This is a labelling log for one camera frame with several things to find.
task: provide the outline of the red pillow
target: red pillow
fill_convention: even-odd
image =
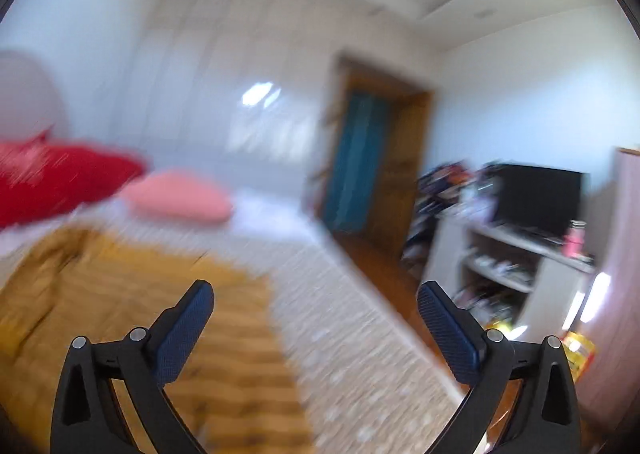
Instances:
[[[38,137],[0,143],[0,228],[108,198],[145,169],[141,160],[87,145],[47,144]]]

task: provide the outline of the recessed light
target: recessed light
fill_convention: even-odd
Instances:
[[[378,14],[380,14],[380,12],[382,12],[384,10],[385,10],[384,7],[374,7],[367,13],[367,15],[371,16],[371,17],[377,16]]]
[[[491,16],[493,16],[496,12],[497,12],[497,9],[494,9],[494,8],[487,8],[487,9],[481,10],[481,11],[479,11],[479,12],[476,12],[476,13],[474,14],[474,17],[475,17],[477,20],[483,20],[483,19],[485,19],[485,18],[490,18],[490,17],[491,17]]]

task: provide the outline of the white cabinet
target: white cabinet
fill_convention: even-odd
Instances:
[[[471,253],[485,253],[495,259],[517,257],[535,272],[530,285],[517,285],[494,269],[482,268]],[[593,268],[562,256],[551,247],[503,228],[477,225],[455,215],[442,216],[431,248],[424,281],[434,280],[454,297],[477,279],[487,279],[513,290],[520,301],[513,328],[526,326],[518,340],[540,342],[545,336],[563,333],[564,324],[577,294],[584,294]]]

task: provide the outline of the blue gripper pad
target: blue gripper pad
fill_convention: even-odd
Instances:
[[[146,355],[159,386],[175,382],[213,312],[213,288],[198,280],[149,329]]]
[[[456,380],[474,386],[486,351],[482,327],[468,311],[453,304],[435,281],[418,288],[418,312]]]

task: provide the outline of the metal screw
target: metal screw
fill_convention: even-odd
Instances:
[[[555,336],[550,336],[548,339],[546,339],[546,343],[549,344],[553,349],[558,349],[562,345],[560,339]]]
[[[486,333],[486,337],[491,341],[491,342],[501,342],[502,339],[504,339],[504,335],[502,333],[500,333],[497,329],[493,329],[491,328],[487,333]]]
[[[129,333],[129,338],[135,342],[139,342],[145,337],[146,337],[146,330],[144,328],[135,328],[134,330],[131,331],[131,333]]]
[[[71,345],[74,347],[74,349],[82,349],[85,344],[86,338],[84,337],[76,337],[74,338],[74,341],[71,342]]]

